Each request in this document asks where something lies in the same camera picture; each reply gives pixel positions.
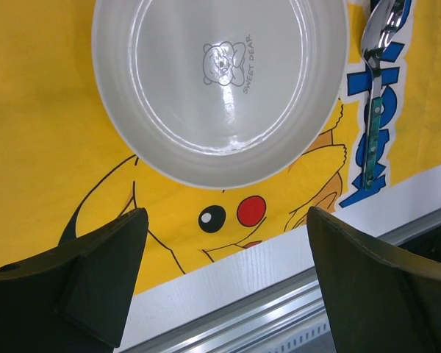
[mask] utensil handle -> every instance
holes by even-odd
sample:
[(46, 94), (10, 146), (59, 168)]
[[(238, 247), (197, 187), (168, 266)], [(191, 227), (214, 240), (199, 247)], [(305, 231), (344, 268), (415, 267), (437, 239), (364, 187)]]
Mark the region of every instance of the utensil handle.
[(370, 100), (367, 114), (367, 137), (365, 149), (365, 164), (362, 176), (365, 190), (371, 189), (376, 168), (377, 147), (379, 142), (379, 129), (381, 126), (382, 97)]

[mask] cartoon eye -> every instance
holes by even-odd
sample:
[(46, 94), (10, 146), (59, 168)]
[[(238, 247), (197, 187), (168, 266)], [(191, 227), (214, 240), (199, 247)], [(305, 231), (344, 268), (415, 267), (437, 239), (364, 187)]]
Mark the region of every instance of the cartoon eye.
[(223, 207), (213, 205), (206, 207), (198, 218), (199, 227), (206, 233), (216, 233), (221, 230), (226, 221), (226, 211)]

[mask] silver utensil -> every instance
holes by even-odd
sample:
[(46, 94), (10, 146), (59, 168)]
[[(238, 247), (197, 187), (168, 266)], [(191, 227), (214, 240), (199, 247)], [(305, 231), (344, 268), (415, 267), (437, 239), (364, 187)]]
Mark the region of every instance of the silver utensil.
[(381, 57), (401, 25), (405, 0), (381, 0), (369, 17), (361, 40), (361, 55), (373, 77), (366, 121), (366, 148), (362, 171), (363, 186), (373, 186), (377, 143), (382, 111)]

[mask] red cheek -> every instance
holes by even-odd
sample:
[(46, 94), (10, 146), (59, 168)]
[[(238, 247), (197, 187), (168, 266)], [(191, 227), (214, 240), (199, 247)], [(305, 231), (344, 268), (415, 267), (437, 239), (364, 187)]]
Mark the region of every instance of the red cheek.
[(250, 196), (237, 208), (237, 219), (245, 227), (254, 227), (265, 217), (266, 202), (261, 196)]

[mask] pikachu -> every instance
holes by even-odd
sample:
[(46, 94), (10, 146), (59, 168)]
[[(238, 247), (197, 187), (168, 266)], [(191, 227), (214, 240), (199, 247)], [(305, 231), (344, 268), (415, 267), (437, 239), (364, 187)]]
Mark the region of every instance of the pikachu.
[(309, 207), (332, 212), (342, 194), (346, 147), (334, 144), (333, 130), (343, 116), (344, 105), (338, 101), (323, 132), (292, 165), (240, 189), (180, 185), (130, 156), (83, 198), (61, 241), (134, 207), (146, 208), (150, 224), (136, 284), (139, 293), (300, 227)]

